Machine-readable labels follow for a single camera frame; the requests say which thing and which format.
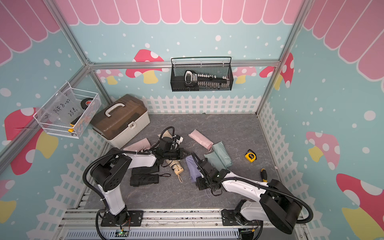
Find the purple sleeved umbrella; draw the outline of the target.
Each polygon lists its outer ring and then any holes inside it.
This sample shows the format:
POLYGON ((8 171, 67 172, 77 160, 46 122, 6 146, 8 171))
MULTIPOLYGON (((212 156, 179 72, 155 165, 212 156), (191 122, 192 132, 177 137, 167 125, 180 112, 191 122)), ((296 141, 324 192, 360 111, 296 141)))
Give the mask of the purple sleeved umbrella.
POLYGON ((186 157, 186 162, 190 172, 191 182, 195 183, 197 181, 197 178, 202 176, 198 169, 198 165, 196 164, 192 155, 186 157))

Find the mint sleeved umbrella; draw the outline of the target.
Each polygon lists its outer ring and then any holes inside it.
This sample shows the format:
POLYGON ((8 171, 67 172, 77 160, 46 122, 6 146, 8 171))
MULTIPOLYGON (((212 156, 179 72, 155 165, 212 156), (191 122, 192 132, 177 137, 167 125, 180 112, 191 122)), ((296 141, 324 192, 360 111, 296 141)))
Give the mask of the mint sleeved umbrella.
POLYGON ((211 152, 209 154, 205 154, 204 157, 218 171, 221 171, 223 169, 225 169, 225 170, 227 169, 215 152, 211 152))
POLYGON ((217 154, 218 158, 220 159, 225 168, 231 167, 233 165, 232 159, 230 158, 222 142, 214 144, 213 150, 217 154))

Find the light pink umbrella sleeve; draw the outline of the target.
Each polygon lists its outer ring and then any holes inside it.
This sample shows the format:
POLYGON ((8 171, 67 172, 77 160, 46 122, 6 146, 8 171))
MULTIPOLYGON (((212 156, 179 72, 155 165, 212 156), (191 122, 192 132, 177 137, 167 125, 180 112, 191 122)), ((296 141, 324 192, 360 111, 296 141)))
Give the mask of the light pink umbrella sleeve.
POLYGON ((131 144, 125 148, 123 148, 124 151, 131 151, 131 152, 143 152, 144 150, 148 150, 151 148, 151 144, 147 138, 144 138, 134 144, 131 144))

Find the black umbrella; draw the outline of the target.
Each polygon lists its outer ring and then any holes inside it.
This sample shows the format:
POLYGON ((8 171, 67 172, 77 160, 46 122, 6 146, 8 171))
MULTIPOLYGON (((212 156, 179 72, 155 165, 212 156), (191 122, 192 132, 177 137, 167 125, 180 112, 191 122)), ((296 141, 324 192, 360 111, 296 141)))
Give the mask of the black umbrella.
POLYGON ((132 175, 130 178, 130 186, 139 187, 151 184, 158 184, 161 177, 169 178, 171 174, 137 174, 132 175))

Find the beige sleeved umbrella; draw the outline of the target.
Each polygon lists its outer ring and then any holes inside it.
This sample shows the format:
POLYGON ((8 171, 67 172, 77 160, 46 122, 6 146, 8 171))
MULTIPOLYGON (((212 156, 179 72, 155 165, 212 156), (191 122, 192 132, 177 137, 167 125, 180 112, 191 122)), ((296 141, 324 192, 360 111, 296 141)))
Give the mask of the beige sleeved umbrella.
POLYGON ((168 131, 166 130, 163 134, 159 134, 158 135, 159 138, 173 138, 173 135, 168 131))

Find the black umbrella sleeve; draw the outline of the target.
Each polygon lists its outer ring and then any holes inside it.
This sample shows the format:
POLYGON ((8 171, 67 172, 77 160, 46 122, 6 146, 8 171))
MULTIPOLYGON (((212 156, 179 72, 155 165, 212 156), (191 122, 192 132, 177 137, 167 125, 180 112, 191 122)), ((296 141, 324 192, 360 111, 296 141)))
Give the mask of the black umbrella sleeve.
POLYGON ((132 175, 148 175, 148 174, 158 173, 159 171, 160 171, 159 166, 139 167, 139 168, 132 169, 132 175))

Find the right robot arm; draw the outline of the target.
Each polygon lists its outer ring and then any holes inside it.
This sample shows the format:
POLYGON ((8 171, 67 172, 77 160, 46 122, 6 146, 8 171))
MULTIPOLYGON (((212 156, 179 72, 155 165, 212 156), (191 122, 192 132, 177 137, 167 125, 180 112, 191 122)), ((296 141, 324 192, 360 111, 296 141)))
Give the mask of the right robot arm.
POLYGON ((219 171, 206 160, 195 163, 201 173, 198 182, 204 188, 244 197, 233 210, 221 211, 224 226, 261 226, 269 222, 281 232, 292 234, 297 224, 307 224, 314 218, 311 207, 278 180, 257 182, 226 169, 219 171))

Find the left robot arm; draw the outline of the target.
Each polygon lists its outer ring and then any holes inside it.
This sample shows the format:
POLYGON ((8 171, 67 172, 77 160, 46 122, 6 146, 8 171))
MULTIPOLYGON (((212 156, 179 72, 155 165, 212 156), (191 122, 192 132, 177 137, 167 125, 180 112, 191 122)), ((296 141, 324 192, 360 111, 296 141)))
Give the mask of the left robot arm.
POLYGON ((160 136, 158 142, 148 150, 125 151, 112 148, 104 156, 96 159, 83 173, 83 182, 99 195, 105 208, 100 212, 107 224, 123 226, 134 219, 128 211, 121 194, 121 182, 127 172, 132 169, 130 184, 133 187, 158 184, 161 175, 160 165, 169 160, 178 163, 185 154, 180 143, 183 137, 160 136))

